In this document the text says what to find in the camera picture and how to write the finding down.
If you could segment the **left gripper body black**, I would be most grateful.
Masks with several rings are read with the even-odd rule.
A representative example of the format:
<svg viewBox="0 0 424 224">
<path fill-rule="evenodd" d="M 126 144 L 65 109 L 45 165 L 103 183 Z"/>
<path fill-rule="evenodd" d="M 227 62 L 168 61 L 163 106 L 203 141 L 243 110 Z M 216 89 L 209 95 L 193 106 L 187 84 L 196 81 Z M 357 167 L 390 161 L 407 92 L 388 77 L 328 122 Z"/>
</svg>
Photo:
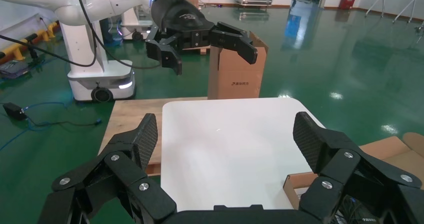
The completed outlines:
<svg viewBox="0 0 424 224">
<path fill-rule="evenodd" d="M 179 49 L 211 45 L 210 31 L 215 24 L 189 1 L 153 0 L 150 13 L 162 36 L 175 36 Z"/>
</svg>

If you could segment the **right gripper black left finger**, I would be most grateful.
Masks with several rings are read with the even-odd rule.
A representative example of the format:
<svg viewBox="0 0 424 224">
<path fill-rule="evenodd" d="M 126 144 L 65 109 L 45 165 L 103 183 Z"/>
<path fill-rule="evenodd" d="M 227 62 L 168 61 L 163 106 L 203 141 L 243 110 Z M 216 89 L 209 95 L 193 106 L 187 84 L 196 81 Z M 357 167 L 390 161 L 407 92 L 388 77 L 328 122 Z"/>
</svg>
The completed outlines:
<svg viewBox="0 0 424 224">
<path fill-rule="evenodd" d="M 146 172 L 157 142 L 157 119 L 148 113 L 137 128 L 114 135 L 94 159 L 55 179 L 38 222 L 87 224 L 118 199 L 135 223 L 163 223 L 177 205 Z"/>
</svg>

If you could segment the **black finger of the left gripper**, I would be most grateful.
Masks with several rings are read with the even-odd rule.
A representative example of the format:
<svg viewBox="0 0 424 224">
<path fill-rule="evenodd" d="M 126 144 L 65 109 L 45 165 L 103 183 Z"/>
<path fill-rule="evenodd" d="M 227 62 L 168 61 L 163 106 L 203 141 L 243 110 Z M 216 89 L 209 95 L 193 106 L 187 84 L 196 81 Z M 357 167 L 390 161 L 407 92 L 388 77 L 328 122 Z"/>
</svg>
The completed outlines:
<svg viewBox="0 0 424 224">
<path fill-rule="evenodd" d="M 237 52 L 247 63 L 257 61 L 258 50 L 248 33 L 224 22 L 218 22 L 209 31 L 209 43 L 213 47 Z"/>
<path fill-rule="evenodd" d="M 154 25 L 145 40 L 147 57 L 158 61 L 163 68 L 172 69 L 177 76 L 182 75 L 181 39 L 181 33 L 168 34 Z"/>
</svg>

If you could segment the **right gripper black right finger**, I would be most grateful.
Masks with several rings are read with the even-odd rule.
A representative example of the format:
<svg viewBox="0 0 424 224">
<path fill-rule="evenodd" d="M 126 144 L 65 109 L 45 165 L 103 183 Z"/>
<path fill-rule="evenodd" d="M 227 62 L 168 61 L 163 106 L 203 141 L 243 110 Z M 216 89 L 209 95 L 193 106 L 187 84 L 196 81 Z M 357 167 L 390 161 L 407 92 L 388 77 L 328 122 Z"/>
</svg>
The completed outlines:
<svg viewBox="0 0 424 224">
<path fill-rule="evenodd" d="M 362 151 L 343 132 L 320 127 L 307 112 L 295 115 L 293 139 L 317 175 L 299 211 L 328 224 L 346 196 L 384 224 L 421 224 L 424 192 L 419 178 Z"/>
</svg>

